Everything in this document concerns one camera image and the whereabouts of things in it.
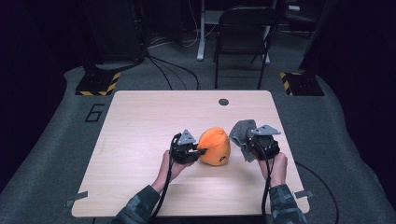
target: table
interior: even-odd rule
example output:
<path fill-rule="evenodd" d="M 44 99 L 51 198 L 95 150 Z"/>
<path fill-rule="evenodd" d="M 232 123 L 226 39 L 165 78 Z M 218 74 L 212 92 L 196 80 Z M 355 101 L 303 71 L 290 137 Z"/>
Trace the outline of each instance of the table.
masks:
<path fill-rule="evenodd" d="M 229 104 L 219 104 L 219 99 Z M 287 184 L 303 190 L 289 144 L 269 91 L 117 91 L 106 115 L 79 193 L 74 217 L 114 217 L 139 190 L 152 184 L 163 152 L 173 136 L 188 129 L 199 141 L 212 127 L 230 133 L 238 120 L 255 119 L 271 125 L 281 151 L 289 158 Z M 243 216 L 261 213 L 264 179 L 256 161 L 244 160 L 231 142 L 227 164 L 214 167 L 201 161 L 172 181 L 159 217 Z M 296 200 L 306 213 L 306 198 Z M 267 200 L 266 212 L 269 210 Z"/>
<path fill-rule="evenodd" d="M 276 1 L 277 0 L 273 1 L 273 4 L 271 5 L 272 8 L 276 7 Z M 206 10 L 205 0 L 201 0 L 201 35 L 200 35 L 198 54 L 197 54 L 197 61 L 199 62 L 204 60 L 204 55 L 205 55 L 205 25 L 219 24 L 219 19 L 222 12 L 223 12 L 222 10 Z M 270 28 L 266 27 L 263 38 L 265 38 L 268 35 L 269 31 Z M 270 56 L 267 55 L 265 64 L 269 64 L 269 63 L 270 63 Z"/>

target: person's right hand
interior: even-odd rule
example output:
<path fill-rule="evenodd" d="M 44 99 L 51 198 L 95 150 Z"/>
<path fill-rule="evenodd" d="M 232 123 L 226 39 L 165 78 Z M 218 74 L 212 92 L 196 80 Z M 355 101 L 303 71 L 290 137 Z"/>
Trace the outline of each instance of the person's right hand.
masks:
<path fill-rule="evenodd" d="M 258 161 L 260 169 L 262 170 L 262 176 L 267 179 L 267 163 L 265 161 Z M 288 167 L 288 158 L 283 152 L 279 152 L 273 159 L 268 161 L 269 167 L 271 169 L 274 164 L 274 168 L 271 173 L 271 184 L 270 187 L 273 188 L 278 185 L 286 183 L 286 172 Z"/>

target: sleeve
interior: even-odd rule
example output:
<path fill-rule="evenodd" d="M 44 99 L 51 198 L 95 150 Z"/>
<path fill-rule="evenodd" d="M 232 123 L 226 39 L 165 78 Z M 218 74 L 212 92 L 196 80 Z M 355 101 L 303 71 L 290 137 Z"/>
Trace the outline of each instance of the sleeve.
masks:
<path fill-rule="evenodd" d="M 275 224 L 306 223 L 303 212 L 298 208 L 286 184 L 270 188 L 269 194 L 271 200 L 271 214 Z"/>
<path fill-rule="evenodd" d="M 147 185 L 129 200 L 111 223 L 148 223 L 152 210 L 159 199 L 160 194 L 152 186 Z"/>

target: orange ball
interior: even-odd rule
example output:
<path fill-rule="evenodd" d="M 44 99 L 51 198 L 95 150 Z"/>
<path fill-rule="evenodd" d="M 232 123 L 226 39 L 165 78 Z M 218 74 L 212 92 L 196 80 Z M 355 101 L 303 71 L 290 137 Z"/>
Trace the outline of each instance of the orange ball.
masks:
<path fill-rule="evenodd" d="M 202 133 L 197 149 L 201 150 L 204 148 L 207 151 L 200 159 L 209 165 L 221 166 L 230 159 L 230 139 L 220 127 L 214 127 Z"/>

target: gray cloth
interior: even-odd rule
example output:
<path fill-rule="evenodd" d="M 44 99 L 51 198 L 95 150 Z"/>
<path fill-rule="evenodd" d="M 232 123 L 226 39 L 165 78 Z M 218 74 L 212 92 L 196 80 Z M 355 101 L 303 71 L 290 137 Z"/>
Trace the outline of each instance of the gray cloth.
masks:
<path fill-rule="evenodd" d="M 254 119 L 239 120 L 233 126 L 229 134 L 229 138 L 237 146 L 241 147 L 242 154 L 244 155 L 245 161 L 252 162 L 256 158 L 248 150 L 248 137 L 252 134 L 250 130 L 256 129 L 256 121 Z"/>

